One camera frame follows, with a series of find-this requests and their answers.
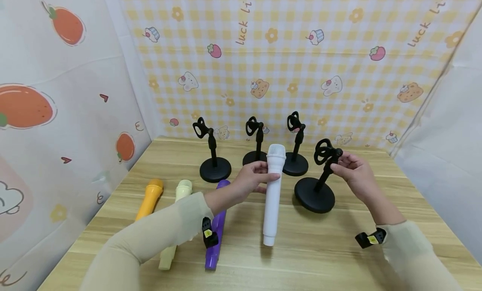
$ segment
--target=black wrist strap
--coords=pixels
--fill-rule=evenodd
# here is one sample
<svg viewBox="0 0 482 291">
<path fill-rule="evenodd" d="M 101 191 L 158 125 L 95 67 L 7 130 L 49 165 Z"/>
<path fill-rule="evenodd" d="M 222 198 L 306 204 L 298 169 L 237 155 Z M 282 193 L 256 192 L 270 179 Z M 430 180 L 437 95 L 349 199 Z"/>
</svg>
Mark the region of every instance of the black wrist strap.
<svg viewBox="0 0 482 291">
<path fill-rule="evenodd" d="M 382 228 L 377 227 L 377 231 L 372 233 L 371 235 L 367 235 L 367 233 L 362 232 L 355 236 L 355 240 L 358 242 L 359 246 L 362 249 L 370 247 L 374 244 L 382 244 L 387 236 L 387 232 Z"/>
<path fill-rule="evenodd" d="M 203 241 L 206 248 L 216 246 L 219 243 L 218 234 L 216 231 L 213 231 L 208 217 L 203 219 L 201 228 L 203 230 Z"/>
</svg>

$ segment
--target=orange fruit print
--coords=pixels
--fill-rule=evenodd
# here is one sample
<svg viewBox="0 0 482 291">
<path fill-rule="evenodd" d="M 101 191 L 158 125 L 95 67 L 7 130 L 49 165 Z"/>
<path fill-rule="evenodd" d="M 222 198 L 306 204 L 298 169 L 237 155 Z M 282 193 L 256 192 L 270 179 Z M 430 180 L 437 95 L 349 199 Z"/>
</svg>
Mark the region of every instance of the orange fruit print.
<svg viewBox="0 0 482 291">
<path fill-rule="evenodd" d="M 134 139 L 127 132 L 122 132 L 115 143 L 115 149 L 117 150 L 117 157 L 119 163 L 123 161 L 130 161 L 134 156 L 136 145 L 134 145 Z"/>
<path fill-rule="evenodd" d="M 85 25 L 79 16 L 66 8 L 53 7 L 45 2 L 41 3 L 50 19 L 52 19 L 55 31 L 65 43 L 74 46 L 82 42 L 85 36 Z"/>
<path fill-rule="evenodd" d="M 0 85 L 0 129 L 27 129 L 49 123 L 57 109 L 46 94 L 22 84 Z"/>
</svg>

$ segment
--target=purple toy microphone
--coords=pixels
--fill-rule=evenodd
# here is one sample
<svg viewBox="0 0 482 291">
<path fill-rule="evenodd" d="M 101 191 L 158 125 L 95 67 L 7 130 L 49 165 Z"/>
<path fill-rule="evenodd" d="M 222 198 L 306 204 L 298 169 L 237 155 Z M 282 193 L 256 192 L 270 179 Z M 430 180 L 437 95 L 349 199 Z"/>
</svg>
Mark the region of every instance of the purple toy microphone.
<svg viewBox="0 0 482 291">
<path fill-rule="evenodd" d="M 221 180 L 218 183 L 216 189 L 221 189 L 221 187 L 225 187 L 230 184 L 228 180 Z M 206 263 L 204 264 L 204 268 L 208 270 L 216 270 L 216 266 L 218 265 L 219 259 L 219 252 L 221 251 L 221 241 L 223 239 L 223 229 L 224 229 L 224 220 L 226 219 L 226 211 L 220 212 L 216 217 L 214 217 L 213 221 L 211 222 L 211 227 L 213 231 L 218 234 L 219 243 L 213 247 L 209 247 L 206 250 Z"/>
</svg>

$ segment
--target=black microphone stand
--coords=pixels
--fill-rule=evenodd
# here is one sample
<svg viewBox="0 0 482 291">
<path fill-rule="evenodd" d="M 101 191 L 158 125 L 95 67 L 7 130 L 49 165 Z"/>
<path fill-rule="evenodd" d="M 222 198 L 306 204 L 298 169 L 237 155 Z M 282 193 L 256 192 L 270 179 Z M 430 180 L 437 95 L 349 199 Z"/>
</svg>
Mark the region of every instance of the black microphone stand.
<svg viewBox="0 0 482 291">
<path fill-rule="evenodd" d="M 295 129 L 299 130 L 296 133 L 295 148 L 293 149 L 293 152 L 286 152 L 283 173 L 289 176 L 302 176 L 308 171 L 308 161 L 303 155 L 298 154 L 298 150 L 300 149 L 300 145 L 305 136 L 304 130 L 306 125 L 300 122 L 298 111 L 294 111 L 288 116 L 287 125 L 289 131 L 294 131 Z"/>
<path fill-rule="evenodd" d="M 204 119 L 200 117 L 197 123 L 192 124 L 194 132 L 198 138 L 203 138 L 206 134 L 208 137 L 208 145 L 211 151 L 211 158 L 205 160 L 199 168 L 199 174 L 204 181 L 218 183 L 226 179 L 231 174 L 231 164 L 222 157 L 216 156 L 216 139 L 214 137 L 214 129 L 208 128 L 204 123 Z"/>
<path fill-rule="evenodd" d="M 252 163 L 253 161 L 266 161 L 266 153 L 261 151 L 261 143 L 263 142 L 263 122 L 256 121 L 256 117 L 250 117 L 246 122 L 246 133 L 253 136 L 256 132 L 256 151 L 248 152 L 242 159 L 242 165 Z"/>
<path fill-rule="evenodd" d="M 331 211 L 334 206 L 334 194 L 326 180 L 333 174 L 330 165 L 338 163 L 338 159 L 343 154 L 342 149 L 333 148 L 329 139 L 320 140 L 315 148 L 315 162 L 317 165 L 325 164 L 320 179 L 305 177 L 295 185 L 295 196 L 301 205 L 312 212 L 324 214 Z"/>
</svg>

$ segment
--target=wooden table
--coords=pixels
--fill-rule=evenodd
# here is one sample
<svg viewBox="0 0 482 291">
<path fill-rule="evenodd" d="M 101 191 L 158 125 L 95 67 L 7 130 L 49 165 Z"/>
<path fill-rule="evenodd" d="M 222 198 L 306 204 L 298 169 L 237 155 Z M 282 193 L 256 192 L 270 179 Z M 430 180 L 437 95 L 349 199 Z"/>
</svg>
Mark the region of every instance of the wooden table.
<svg viewBox="0 0 482 291">
<path fill-rule="evenodd" d="M 244 154 L 255 142 L 218 141 L 218 156 L 231 162 L 233 180 Z M 269 143 L 263 143 L 267 152 Z M 288 151 L 292 145 L 286 144 Z M 413 187 L 394 161 L 371 148 L 343 148 L 370 161 L 377 181 L 390 199 L 415 221 L 432 242 L 435 253 L 464 290 L 481 290 L 482 269 L 437 213 Z M 323 166 L 313 160 L 314 145 L 302 144 L 310 169 L 305 176 L 319 177 Z M 40 290 L 77 290 L 95 254 L 113 234 L 130 225 L 152 178 L 164 181 L 156 210 L 174 203 L 181 179 L 193 182 L 194 192 L 215 189 L 199 177 L 199 165 L 210 157 L 207 140 L 156 139 L 137 161 L 85 231 L 58 263 Z M 300 177 L 283 175 L 278 234 L 273 248 L 262 244 L 264 196 L 251 194 L 228 210 L 216 272 L 204 270 L 200 235 L 182 244 L 171 270 L 158 270 L 159 256 L 141 268 L 145 290 L 399 290 L 400 281 L 384 260 L 381 248 L 362 250 L 356 234 L 375 229 L 367 208 L 334 175 L 328 180 L 336 205 L 327 214 L 314 214 L 294 199 Z"/>
</svg>

